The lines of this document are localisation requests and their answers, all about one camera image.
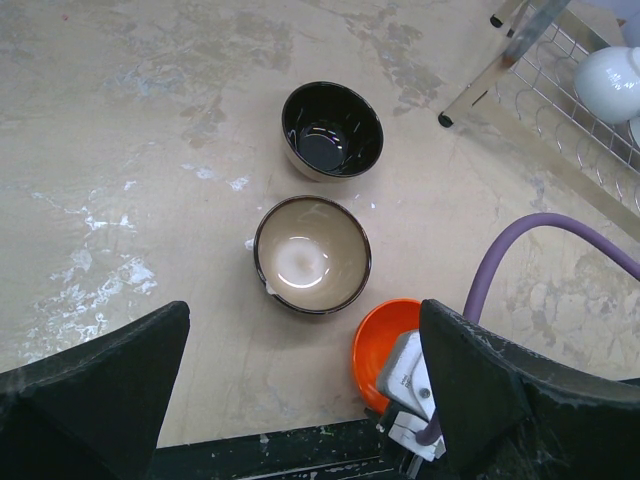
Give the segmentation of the blue floral white bowl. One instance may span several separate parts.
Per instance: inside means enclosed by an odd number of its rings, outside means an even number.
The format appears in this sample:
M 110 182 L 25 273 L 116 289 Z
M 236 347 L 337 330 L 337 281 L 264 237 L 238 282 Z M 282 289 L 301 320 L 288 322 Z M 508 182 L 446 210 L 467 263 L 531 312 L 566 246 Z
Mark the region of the blue floral white bowl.
M 629 121 L 629 131 L 635 145 L 640 148 L 640 118 L 636 117 Z

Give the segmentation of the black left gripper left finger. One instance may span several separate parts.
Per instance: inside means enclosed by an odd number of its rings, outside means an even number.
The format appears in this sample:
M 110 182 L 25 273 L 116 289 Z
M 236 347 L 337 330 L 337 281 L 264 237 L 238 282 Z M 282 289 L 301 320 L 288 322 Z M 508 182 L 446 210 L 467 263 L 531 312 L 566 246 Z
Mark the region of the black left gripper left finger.
M 173 301 L 2 373 L 2 478 L 146 478 L 189 329 Z

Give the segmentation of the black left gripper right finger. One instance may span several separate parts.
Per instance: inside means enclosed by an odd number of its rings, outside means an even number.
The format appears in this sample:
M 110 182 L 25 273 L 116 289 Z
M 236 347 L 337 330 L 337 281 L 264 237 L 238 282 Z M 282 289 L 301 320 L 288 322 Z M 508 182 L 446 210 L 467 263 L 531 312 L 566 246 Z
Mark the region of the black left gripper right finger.
M 423 478 L 638 478 L 637 381 L 557 363 L 436 300 L 419 333 L 446 448 Z

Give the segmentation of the orange bowl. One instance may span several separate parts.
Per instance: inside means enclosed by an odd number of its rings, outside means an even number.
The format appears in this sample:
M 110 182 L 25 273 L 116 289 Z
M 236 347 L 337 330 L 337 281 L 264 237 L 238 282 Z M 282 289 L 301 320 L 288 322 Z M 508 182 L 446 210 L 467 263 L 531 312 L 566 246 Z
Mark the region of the orange bowl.
M 421 302 L 409 298 L 386 301 L 372 309 L 359 324 L 352 342 L 351 369 L 366 406 L 382 414 L 389 400 L 376 388 L 376 380 L 399 335 L 419 327 Z

